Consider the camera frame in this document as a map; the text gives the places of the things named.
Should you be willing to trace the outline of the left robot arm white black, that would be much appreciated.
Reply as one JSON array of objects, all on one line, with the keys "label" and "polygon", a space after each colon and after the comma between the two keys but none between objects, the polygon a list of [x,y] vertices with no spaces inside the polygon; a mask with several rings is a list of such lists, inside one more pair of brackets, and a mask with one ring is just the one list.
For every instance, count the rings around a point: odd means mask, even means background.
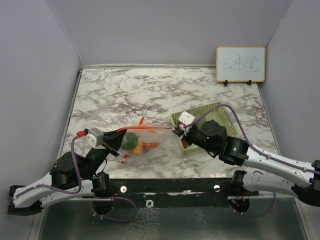
[{"label": "left robot arm white black", "polygon": [[27,186],[10,187],[7,213],[31,216],[47,206],[77,197],[122,196],[121,184],[97,171],[108,155],[119,156],[126,132],[102,132],[96,128],[79,131],[71,141],[70,151],[58,158],[44,177]]}]

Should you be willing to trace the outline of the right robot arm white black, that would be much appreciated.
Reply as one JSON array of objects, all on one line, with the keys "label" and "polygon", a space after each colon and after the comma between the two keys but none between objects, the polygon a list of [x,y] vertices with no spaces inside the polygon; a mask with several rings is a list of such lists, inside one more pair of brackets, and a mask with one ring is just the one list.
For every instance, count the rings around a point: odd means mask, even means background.
[{"label": "right robot arm white black", "polygon": [[258,176],[241,171],[233,175],[229,189],[240,196],[244,192],[283,193],[301,202],[320,205],[320,162],[304,162],[263,150],[246,140],[227,134],[225,127],[216,121],[206,121],[201,128],[181,124],[173,133],[187,145],[196,145],[225,164],[254,168],[267,174]]}]

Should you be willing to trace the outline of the yellow green mango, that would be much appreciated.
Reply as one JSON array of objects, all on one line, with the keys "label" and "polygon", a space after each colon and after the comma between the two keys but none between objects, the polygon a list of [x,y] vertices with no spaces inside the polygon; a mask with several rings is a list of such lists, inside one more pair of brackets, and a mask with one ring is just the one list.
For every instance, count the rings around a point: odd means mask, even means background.
[{"label": "yellow green mango", "polygon": [[127,131],[123,137],[121,148],[126,151],[133,150],[138,144],[138,136],[134,132]]}]

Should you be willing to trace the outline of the orange fruit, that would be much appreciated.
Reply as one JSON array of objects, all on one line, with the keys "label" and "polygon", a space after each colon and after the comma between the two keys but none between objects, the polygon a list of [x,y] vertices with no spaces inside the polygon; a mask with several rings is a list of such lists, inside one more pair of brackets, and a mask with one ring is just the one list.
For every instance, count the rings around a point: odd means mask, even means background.
[{"label": "orange fruit", "polygon": [[141,155],[144,152],[144,146],[143,145],[137,145],[132,151],[131,153],[133,155]]}]

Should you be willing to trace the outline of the clear zip top bag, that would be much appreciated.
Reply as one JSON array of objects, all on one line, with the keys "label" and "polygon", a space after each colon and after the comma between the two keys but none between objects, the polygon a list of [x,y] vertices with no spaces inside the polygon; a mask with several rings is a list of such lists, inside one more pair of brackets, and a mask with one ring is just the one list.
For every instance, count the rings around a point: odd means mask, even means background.
[{"label": "clear zip top bag", "polygon": [[[85,129],[97,128],[102,132],[111,132],[114,130],[126,130],[133,132],[138,136],[138,142],[158,142],[158,149],[169,136],[173,134],[173,127],[160,125],[158,123],[149,123],[145,121],[143,116],[130,116],[128,113],[116,113],[112,111],[102,110],[94,113],[87,118],[83,124]],[[120,162],[123,164],[127,158],[137,158],[148,155],[150,151],[144,151],[140,155],[133,155],[132,150],[124,150],[120,147]]]}]

